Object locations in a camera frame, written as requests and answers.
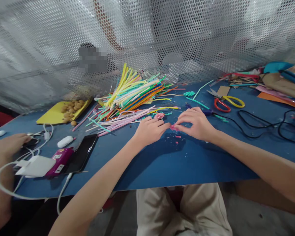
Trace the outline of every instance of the cardboard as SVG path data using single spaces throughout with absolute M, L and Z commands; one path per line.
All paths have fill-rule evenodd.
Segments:
M 217 94 L 220 96 L 227 96 L 229 89 L 230 87 L 228 86 L 220 86 L 219 90 L 217 91 Z

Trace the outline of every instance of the metal mesh wall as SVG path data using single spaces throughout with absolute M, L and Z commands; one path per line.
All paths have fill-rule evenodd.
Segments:
M 81 66 L 80 47 L 106 51 L 106 71 Z M 181 84 L 292 48 L 295 0 L 0 0 L 0 104 L 23 113 L 104 95 L 124 62 Z

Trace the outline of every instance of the blue table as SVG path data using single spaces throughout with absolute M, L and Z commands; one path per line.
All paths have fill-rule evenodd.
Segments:
M 203 84 L 204 83 L 198 83 L 180 87 L 186 88 L 186 91 L 196 92 Z M 225 84 L 220 82 L 212 88 L 218 90 L 220 85 Z M 209 89 L 209 87 L 203 88 L 196 99 L 206 106 L 213 108 L 213 96 L 207 93 L 206 89 Z M 174 93 L 182 94 L 183 92 L 185 91 L 176 90 Z M 228 94 L 242 99 L 246 104 L 246 107 L 243 108 L 244 110 L 273 123 L 282 120 L 283 113 L 291 109 L 285 104 L 257 98 L 256 96 L 259 92 L 253 88 L 232 88 Z M 166 102 L 168 101 L 158 101 L 153 104 L 156 106 L 164 106 Z M 171 115 L 167 116 L 167 121 L 172 124 L 177 121 L 177 117 L 185 110 L 186 102 L 193 107 L 197 106 L 195 102 L 189 101 L 183 96 L 173 97 L 172 102 L 174 102 L 172 106 L 176 105 L 182 108 L 173 111 Z M 244 127 L 244 130 L 248 134 L 253 133 L 253 135 L 257 135 L 265 132 L 264 129 L 250 129 L 245 126 L 237 115 L 236 111 L 238 109 L 233 106 L 231 108 L 232 112 L 220 112 L 220 114 L 235 119 Z M 35 133 L 43 130 L 42 125 L 37 125 L 35 121 L 44 113 L 45 111 L 39 111 L 16 118 L 0 128 L 0 130 L 7 131 L 7 134 L 1 138 L 21 132 Z M 272 131 L 272 134 L 265 134 L 259 139 L 249 139 L 240 132 L 239 128 L 232 121 L 225 123 L 214 116 L 208 119 L 217 129 L 239 140 L 295 162 L 295 143 L 288 142 L 278 137 L 276 129 Z M 91 132 L 85 132 L 86 129 L 91 127 L 85 127 L 85 124 L 79 127 L 75 132 L 72 132 L 70 124 L 55 126 L 54 135 L 42 148 L 41 155 L 52 157 L 58 149 L 57 142 L 68 135 L 77 138 L 70 145 L 76 148 L 85 135 L 91 134 Z M 114 131 L 113 134 L 108 134 L 99 138 L 84 169 L 88 172 L 75 174 L 70 180 L 64 192 L 64 196 L 76 194 L 78 190 L 126 144 L 135 133 L 138 123 L 133 123 L 131 126 L 132 127 L 127 125 Z M 294 133 L 289 133 L 289 137 L 295 138 L 295 131 L 293 132 Z M 181 135 L 181 138 L 175 138 L 175 135 Z M 62 175 L 52 180 L 44 178 L 27 179 L 22 183 L 17 193 L 28 197 L 57 197 L 65 182 L 65 178 L 66 176 Z M 211 143 L 207 144 L 203 141 L 198 141 L 183 133 L 175 133 L 169 129 L 165 132 L 160 141 L 147 146 L 133 159 L 116 185 L 115 190 L 239 181 L 253 178 L 258 178 L 258 176 L 217 146 Z

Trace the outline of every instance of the pink power bank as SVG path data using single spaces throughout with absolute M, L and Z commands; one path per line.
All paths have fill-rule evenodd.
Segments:
M 47 172 L 45 176 L 57 176 L 74 153 L 73 148 L 62 148 L 56 151 L 52 159 L 56 160 L 55 165 Z

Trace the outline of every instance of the hand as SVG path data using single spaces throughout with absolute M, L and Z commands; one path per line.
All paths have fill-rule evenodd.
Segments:
M 133 140 L 143 147 L 158 141 L 162 134 L 170 127 L 170 123 L 164 124 L 163 120 L 148 116 L 139 124 Z
M 183 122 L 192 123 L 191 128 L 180 125 Z M 210 124 L 199 107 L 187 109 L 181 113 L 181 115 L 178 117 L 178 121 L 175 124 L 175 128 L 196 139 L 204 140 L 210 143 L 212 140 L 214 140 L 216 135 L 218 135 L 218 130 L 216 130 Z
M 15 134 L 0 140 L 0 154 L 12 157 L 24 143 L 30 141 L 31 137 L 27 134 Z

